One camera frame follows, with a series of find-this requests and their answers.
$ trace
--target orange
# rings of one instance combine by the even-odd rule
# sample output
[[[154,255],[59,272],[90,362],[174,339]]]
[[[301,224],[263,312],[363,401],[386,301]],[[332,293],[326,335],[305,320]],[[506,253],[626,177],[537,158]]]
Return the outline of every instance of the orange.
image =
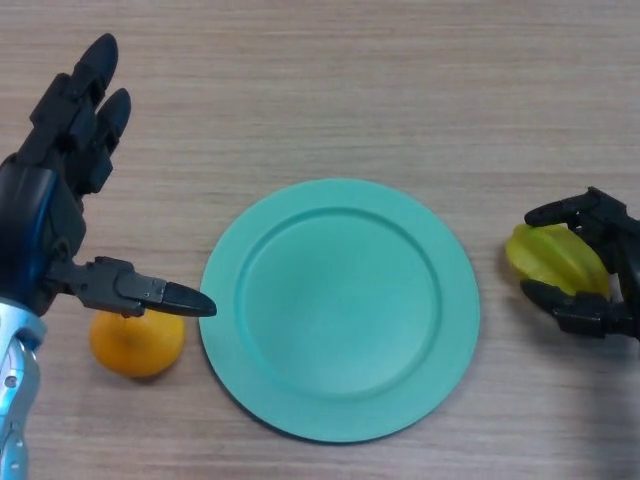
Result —
[[[132,378],[153,376],[171,366],[184,340],[183,317],[151,310],[128,318],[98,312],[89,330],[89,344],[98,362]]]

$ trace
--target yellow fruit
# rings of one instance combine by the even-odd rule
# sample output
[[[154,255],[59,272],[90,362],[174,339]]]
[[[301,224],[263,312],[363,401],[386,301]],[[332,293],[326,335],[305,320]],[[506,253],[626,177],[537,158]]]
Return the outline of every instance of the yellow fruit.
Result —
[[[168,368],[180,356],[184,340],[184,318],[151,310],[128,318],[98,312],[89,330],[89,344],[98,362],[132,378]]]
[[[506,244],[507,259],[519,279],[609,297],[609,274],[598,255],[562,225],[518,225]]]

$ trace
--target robotic fingertip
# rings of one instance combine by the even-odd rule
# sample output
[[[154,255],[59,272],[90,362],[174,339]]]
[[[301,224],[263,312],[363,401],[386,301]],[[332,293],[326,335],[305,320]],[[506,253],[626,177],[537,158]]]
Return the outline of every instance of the robotic fingertip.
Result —
[[[110,33],[102,35],[82,55],[79,63],[98,71],[106,88],[118,65],[118,43],[115,37]]]

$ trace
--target wood grain surface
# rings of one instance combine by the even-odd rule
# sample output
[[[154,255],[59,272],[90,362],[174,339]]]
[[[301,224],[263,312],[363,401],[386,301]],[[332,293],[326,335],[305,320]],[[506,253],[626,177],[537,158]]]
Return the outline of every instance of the wood grain surface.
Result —
[[[356,176],[424,202],[482,292],[475,360],[397,435],[283,438],[229,400],[195,321],[154,382],[96,364],[92,313],[46,316],[27,438],[35,480],[640,478],[633,342],[562,335],[502,248],[524,212],[595,185],[640,214],[637,0],[2,0],[0,147],[99,35],[133,97],[115,171],[87,201],[80,259],[199,285],[225,228],[273,190]]]

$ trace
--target green plate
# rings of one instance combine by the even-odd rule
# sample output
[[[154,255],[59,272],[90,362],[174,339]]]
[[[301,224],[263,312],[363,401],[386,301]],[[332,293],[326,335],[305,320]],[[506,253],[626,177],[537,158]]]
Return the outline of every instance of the green plate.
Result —
[[[201,290],[205,351],[229,393],[288,434],[359,442],[403,429],[455,388],[480,302],[463,247],[430,210],[379,184],[276,192],[220,239]]]

